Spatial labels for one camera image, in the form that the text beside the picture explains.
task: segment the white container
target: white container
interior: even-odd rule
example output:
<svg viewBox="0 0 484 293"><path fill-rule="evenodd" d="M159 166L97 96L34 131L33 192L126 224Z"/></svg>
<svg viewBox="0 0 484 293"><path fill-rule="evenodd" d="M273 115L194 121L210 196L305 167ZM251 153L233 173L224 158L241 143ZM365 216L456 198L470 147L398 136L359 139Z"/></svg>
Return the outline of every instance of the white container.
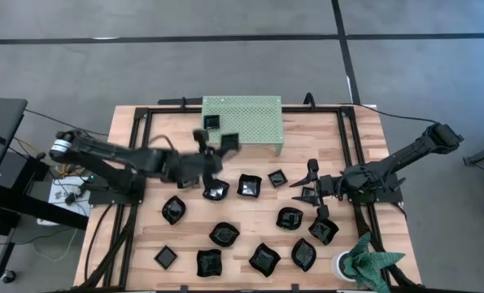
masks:
<svg viewBox="0 0 484 293"><path fill-rule="evenodd" d="M332 258L332 273L339 280L346 282L355 282L354 279L350 279L349 277L345 276L339 268L339 262L341 261L342 256L346 255L348 252L349 251L343 251Z"/></svg>

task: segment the chair wheel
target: chair wheel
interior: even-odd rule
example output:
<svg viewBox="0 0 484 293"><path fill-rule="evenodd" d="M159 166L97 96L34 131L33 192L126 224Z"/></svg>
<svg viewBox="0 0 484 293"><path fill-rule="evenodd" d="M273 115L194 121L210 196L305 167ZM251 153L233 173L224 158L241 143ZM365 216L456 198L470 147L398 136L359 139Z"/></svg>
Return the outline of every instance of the chair wheel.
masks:
<svg viewBox="0 0 484 293"><path fill-rule="evenodd" d="M3 280L3 282L5 284L8 284L8 283L14 282L15 281L15 277L17 277L17 275L15 274L14 271L5 270L5 273L3 273L3 275L1 276L1 279Z"/></svg>

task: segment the black line on floor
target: black line on floor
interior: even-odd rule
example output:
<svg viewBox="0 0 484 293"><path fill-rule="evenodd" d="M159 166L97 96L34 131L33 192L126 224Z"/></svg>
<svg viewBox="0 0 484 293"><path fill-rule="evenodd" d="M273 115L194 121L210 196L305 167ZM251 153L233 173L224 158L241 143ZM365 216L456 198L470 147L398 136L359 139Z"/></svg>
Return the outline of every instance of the black line on floor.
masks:
<svg viewBox="0 0 484 293"><path fill-rule="evenodd" d="M347 35L347 40L460 40L483 38L484 33L387 33Z"/></svg>
<svg viewBox="0 0 484 293"><path fill-rule="evenodd" d="M0 45L65 45L65 44L121 44L171 42L244 42L244 41L322 41L337 40L336 34L262 34L173 37L97 37L49 39L0 39Z"/></svg>
<svg viewBox="0 0 484 293"><path fill-rule="evenodd" d="M338 27L339 45L341 46L342 61L345 65L345 72L347 73L347 81L350 84L351 102L354 104L361 104L359 91L357 90L357 80L355 79L354 67L352 66L352 59L350 50L348 49L347 35L345 34L345 26L342 22L341 8L338 0L332 0L332 8L334 9L334 17Z"/></svg>

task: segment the wooden tabletop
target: wooden tabletop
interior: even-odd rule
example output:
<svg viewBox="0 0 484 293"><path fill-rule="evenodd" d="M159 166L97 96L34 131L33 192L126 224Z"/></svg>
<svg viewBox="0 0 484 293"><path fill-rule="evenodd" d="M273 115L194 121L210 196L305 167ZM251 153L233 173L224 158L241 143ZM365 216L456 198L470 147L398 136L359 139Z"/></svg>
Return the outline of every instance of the wooden tabletop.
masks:
<svg viewBox="0 0 484 293"><path fill-rule="evenodd" d="M134 109L135 106L116 108L109 142L124 146L129 144ZM361 107L357 107L355 112L365 159L380 160L388 156L378 114ZM326 198L330 220L338 225L339 232L331 244L324 246L307 229L316 217L316 209L307 203L291 199L299 196L301 187L282 186L274 189L267 177L267 174L282 169L289 184L298 181L305 176L307 160L311 158L319 160L320 175L329 173L337 176L345 164L336 116L332 113L287 113L283 114L283 120L286 137L280 156L275 156L272 146L244 146L237 157L225 163L219 179L227 181L231 187L227 198L220 202L204 199L203 188L178 190L174 185L162 184L155 179L148 180L144 202L138 209L127 283L129 290L178 290L180 285L188 285L191 290L271 290L290 289L292 283L298 283L302 289L354 287L353 283L337 280L330 269L331 258L352 248L358 239L351 205L347 201ZM142 123L138 145L143 135ZM200 127L200 114L156 114L152 123L151 137L163 133L180 151L198 150L192 130ZM353 146L349 121L346 123L350 145ZM166 147L164 143L159 140L154 146ZM351 151L352 160L356 162L353 147ZM237 195L238 178L242 173L263 178L258 199L246 199ZM178 223L169 225L163 219L161 210L174 195L178 195L185 202L187 211ZM276 227L277 213L283 207L294 207L304 212L303 223L298 230L285 231ZM96 207L91 212L74 285L84 281L89 241L104 209L104 206ZM398 266L414 282L420 282L403 214L387 203L376 203L376 209L385 249L405 253L406 256ZM106 215L97 233L89 258L89 272L97 267L109 248L115 210L113 207ZM232 247L218 247L208 237L214 226L221 221L233 224L241 232ZM290 258L292 247L302 237L317 252L315 264L306 273L295 266ZM260 243L265 243L281 256L281 261L269 278L254 270L248 262ZM156 254L165 245L178 254L167 271L154 261ZM220 277L200 278L197 276L197 251L213 248L222 251L222 274ZM122 251L116 257L112 284L118 283L121 261Z"/></svg>

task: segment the green mesh platform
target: green mesh platform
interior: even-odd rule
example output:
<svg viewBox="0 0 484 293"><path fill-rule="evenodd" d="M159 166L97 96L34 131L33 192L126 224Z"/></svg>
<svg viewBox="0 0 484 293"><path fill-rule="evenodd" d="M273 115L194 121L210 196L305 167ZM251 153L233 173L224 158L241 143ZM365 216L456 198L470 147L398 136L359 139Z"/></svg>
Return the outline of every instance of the green mesh platform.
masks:
<svg viewBox="0 0 484 293"><path fill-rule="evenodd" d="M280 154L284 142L280 96L204 96L202 118L208 115L220 115L220 129L209 130L209 142L220 143L223 133L239 133L241 144L274 145Z"/></svg>

